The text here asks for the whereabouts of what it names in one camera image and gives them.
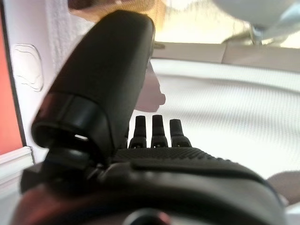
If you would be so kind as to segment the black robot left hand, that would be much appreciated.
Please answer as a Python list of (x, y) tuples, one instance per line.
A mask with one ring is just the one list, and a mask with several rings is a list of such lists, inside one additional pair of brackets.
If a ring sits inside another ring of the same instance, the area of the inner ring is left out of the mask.
[(22, 173), (13, 225), (285, 225), (274, 188), (237, 163), (193, 148), (180, 120), (129, 121), (153, 53), (146, 15), (118, 10), (81, 40), (31, 125), (49, 151)]

